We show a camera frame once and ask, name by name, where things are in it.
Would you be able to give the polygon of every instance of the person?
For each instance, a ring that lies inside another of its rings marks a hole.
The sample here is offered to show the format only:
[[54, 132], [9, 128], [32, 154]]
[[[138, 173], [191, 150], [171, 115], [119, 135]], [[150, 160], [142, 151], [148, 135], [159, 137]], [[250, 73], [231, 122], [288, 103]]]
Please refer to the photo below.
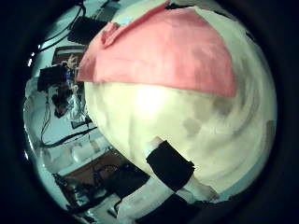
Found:
[[87, 118], [85, 101], [78, 97], [78, 85], [72, 85], [71, 90], [58, 91], [51, 97], [55, 105], [54, 115], [59, 119], [64, 117], [65, 121], [83, 122]]

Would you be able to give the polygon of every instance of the cable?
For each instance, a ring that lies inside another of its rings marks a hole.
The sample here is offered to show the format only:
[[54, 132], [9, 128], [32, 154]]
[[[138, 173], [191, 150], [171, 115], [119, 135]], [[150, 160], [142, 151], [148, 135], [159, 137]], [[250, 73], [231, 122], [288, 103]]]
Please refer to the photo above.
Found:
[[77, 15], [75, 16], [75, 18], [61, 31], [61, 32], [59, 32], [58, 34], [56, 34], [56, 35], [54, 35], [54, 36], [52, 36], [52, 37], [49, 37], [48, 39], [45, 39], [44, 40], [44, 43], [45, 42], [47, 42], [47, 41], [49, 41], [49, 40], [52, 40], [52, 39], [54, 39], [55, 37], [57, 37], [58, 35], [60, 35], [60, 34], [62, 34], [65, 30], [67, 30], [68, 28], [70, 28], [74, 23], [75, 23], [75, 21], [76, 21], [76, 19], [78, 18], [78, 15], [79, 15], [79, 13], [81, 12], [81, 10], [82, 10], [82, 7], [80, 7], [79, 8], [79, 10], [78, 10], [78, 12], [77, 12]]
[[85, 131], [83, 131], [83, 132], [70, 134], [70, 135], [68, 135], [68, 136], [66, 136], [66, 137], [64, 137], [64, 138], [62, 138], [61, 140], [59, 140], [59, 141], [57, 141], [57, 142], [55, 142], [55, 143], [52, 143], [52, 144], [48, 144], [48, 145], [45, 144], [43, 141], [41, 141], [40, 145], [41, 145], [42, 147], [57, 147], [57, 146], [61, 145], [63, 142], [65, 142], [66, 140], [68, 140], [68, 139], [70, 139], [70, 138], [73, 138], [73, 137], [75, 137], [75, 136], [77, 136], [77, 135], [86, 134], [86, 133], [91, 132], [92, 130], [94, 130], [94, 129], [96, 129], [96, 128], [97, 128], [97, 127], [94, 127], [94, 128], [92, 128], [92, 129], [85, 130]]
[[[82, 20], [82, 18], [85, 17], [85, 15], [86, 15], [86, 7], [85, 7], [83, 4], [78, 4], [78, 5], [83, 9], [83, 15], [81, 16], [81, 20]], [[50, 44], [49, 46], [47, 46], [47, 47], [45, 47], [45, 48], [43, 48], [43, 49], [39, 49], [39, 50], [36, 52], [36, 54], [38, 54], [38, 53], [40, 53], [40, 52], [42, 52], [42, 51], [44, 51], [44, 50], [46, 50], [46, 49], [50, 49], [50, 48], [52, 48], [53, 46], [55, 46], [55, 45], [57, 45], [58, 43], [60, 43], [62, 40], [64, 40], [66, 37], [68, 37], [68, 35], [72, 32], [72, 29], [73, 29], [73, 26], [71, 27], [71, 31], [68, 32], [67, 35], [64, 35], [62, 38], [60, 38], [60, 39], [57, 40], [56, 42]]]
[[49, 128], [49, 125], [50, 125], [50, 104], [49, 104], [49, 93], [46, 92], [46, 110], [45, 110], [45, 115], [44, 115], [43, 124], [41, 128], [41, 134], [40, 134], [41, 142], [43, 142], [43, 136], [46, 130]]

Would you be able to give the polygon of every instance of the black cable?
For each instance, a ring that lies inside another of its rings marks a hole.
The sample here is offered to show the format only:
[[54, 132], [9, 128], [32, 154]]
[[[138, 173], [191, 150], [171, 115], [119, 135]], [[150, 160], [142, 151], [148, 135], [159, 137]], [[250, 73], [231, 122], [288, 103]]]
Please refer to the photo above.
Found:
[[59, 32], [58, 34], [56, 34], [56, 35], [54, 35], [54, 36], [52, 36], [52, 37], [49, 37], [48, 39], [45, 39], [44, 40], [44, 43], [45, 42], [47, 42], [47, 41], [49, 41], [49, 40], [52, 40], [52, 39], [54, 39], [55, 37], [57, 37], [58, 35], [60, 35], [60, 34], [62, 34], [65, 30], [67, 30], [68, 28], [70, 28], [73, 24], [74, 24], [74, 22], [76, 21], [76, 19], [78, 18], [78, 15], [79, 15], [79, 13], [81, 12], [81, 10], [82, 10], [82, 7], [81, 6], [79, 6], [79, 10], [78, 10], [78, 12], [77, 12], [77, 15], [75, 16], [75, 18], [61, 31], [61, 32]]
[[46, 92], [46, 110], [45, 115], [43, 119], [43, 124], [41, 128], [41, 134], [40, 134], [40, 140], [43, 142], [43, 136], [46, 132], [46, 130], [49, 128], [50, 125], [50, 104], [49, 104], [49, 93]]
[[116, 212], [116, 214], [119, 213], [119, 209], [117, 208], [117, 206], [122, 202], [122, 199], [120, 199], [118, 202], [116, 202], [113, 206], [114, 211]]
[[[83, 9], [83, 15], [81, 16], [81, 18], [83, 18], [83, 17], [85, 17], [85, 15], [86, 15], [86, 7], [85, 7], [83, 4], [79, 4], [79, 6]], [[57, 45], [58, 43], [60, 43], [61, 41], [63, 41], [63, 40], [64, 40], [66, 37], [68, 37], [68, 35], [72, 32], [72, 29], [73, 29], [73, 27], [71, 28], [71, 31], [68, 32], [67, 35], [64, 35], [62, 38], [60, 38], [60, 39], [57, 40], [56, 42], [52, 43], [51, 45], [49, 45], [49, 46], [47, 46], [47, 47], [45, 47], [45, 48], [43, 48], [43, 49], [39, 49], [39, 50], [36, 52], [36, 54], [38, 54], [38, 53], [40, 53], [40, 52], [42, 52], [42, 51], [44, 51], [44, 50], [46, 50], [46, 49], [50, 49], [50, 48], [52, 48], [53, 46], [55, 46], [55, 45]]]
[[70, 135], [68, 135], [68, 136], [62, 138], [61, 140], [59, 140], [59, 141], [57, 141], [55, 143], [52, 143], [52, 144], [45, 144], [43, 141], [41, 141], [40, 146], [41, 147], [57, 147], [57, 146], [61, 145], [63, 142], [65, 142], [66, 140], [68, 140], [70, 138], [73, 138], [73, 137], [75, 137], [77, 135], [86, 134], [86, 133], [91, 132], [92, 130], [94, 130], [96, 128], [97, 127], [94, 127], [94, 128], [92, 128], [90, 130], [85, 130], [83, 132], [70, 134]]

